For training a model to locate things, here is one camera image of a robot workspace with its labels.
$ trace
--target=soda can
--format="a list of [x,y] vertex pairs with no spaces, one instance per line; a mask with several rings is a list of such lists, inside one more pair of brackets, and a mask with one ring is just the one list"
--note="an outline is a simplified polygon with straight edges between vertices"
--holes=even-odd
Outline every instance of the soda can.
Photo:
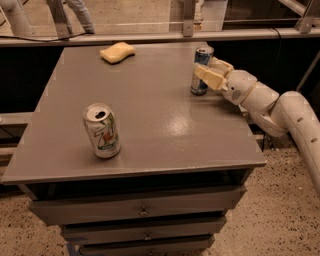
[[98,157],[110,158],[120,151],[114,114],[108,105],[96,103],[88,106],[83,112],[83,123]]
[[[197,48],[194,56],[194,63],[208,65],[209,60],[213,57],[213,48],[210,46]],[[195,74],[192,75],[191,92],[201,96],[207,93],[208,86],[199,79]]]

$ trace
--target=person's leg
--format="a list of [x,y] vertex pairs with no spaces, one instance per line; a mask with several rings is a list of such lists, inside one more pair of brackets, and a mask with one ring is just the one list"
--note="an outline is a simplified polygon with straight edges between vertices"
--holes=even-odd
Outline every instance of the person's leg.
[[83,0],[66,0],[69,8],[75,13],[83,29],[87,33],[94,33],[93,23]]

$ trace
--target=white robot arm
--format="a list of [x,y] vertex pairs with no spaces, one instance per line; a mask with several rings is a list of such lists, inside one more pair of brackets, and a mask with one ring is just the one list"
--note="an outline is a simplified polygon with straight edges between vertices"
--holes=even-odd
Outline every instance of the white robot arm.
[[213,58],[208,66],[194,64],[194,74],[221,91],[234,105],[245,108],[266,133],[280,137],[290,132],[320,197],[320,124],[309,102],[298,92],[279,93],[243,70]]

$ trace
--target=drawer front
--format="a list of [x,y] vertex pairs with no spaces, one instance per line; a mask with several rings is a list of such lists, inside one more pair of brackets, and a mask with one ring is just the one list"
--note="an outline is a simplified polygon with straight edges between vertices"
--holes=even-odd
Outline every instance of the drawer front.
[[204,250],[212,243],[212,236],[195,236],[156,242],[83,246],[80,248],[80,253],[88,256],[151,256],[166,252]]
[[232,209],[244,192],[244,186],[225,186],[128,195],[130,199],[121,195],[38,201],[30,210],[47,225],[67,225]]
[[166,237],[182,237],[218,233],[226,222],[225,217],[203,214],[196,217],[157,218],[152,221],[111,222],[110,224],[62,227],[62,236],[71,244],[101,244],[121,241],[151,241]]

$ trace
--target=sponge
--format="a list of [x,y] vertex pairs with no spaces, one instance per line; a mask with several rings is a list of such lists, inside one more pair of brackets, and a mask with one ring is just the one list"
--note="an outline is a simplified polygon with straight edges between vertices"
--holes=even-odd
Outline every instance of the sponge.
[[121,62],[126,57],[134,55],[136,49],[125,42],[116,43],[105,50],[100,51],[100,56],[111,64]]

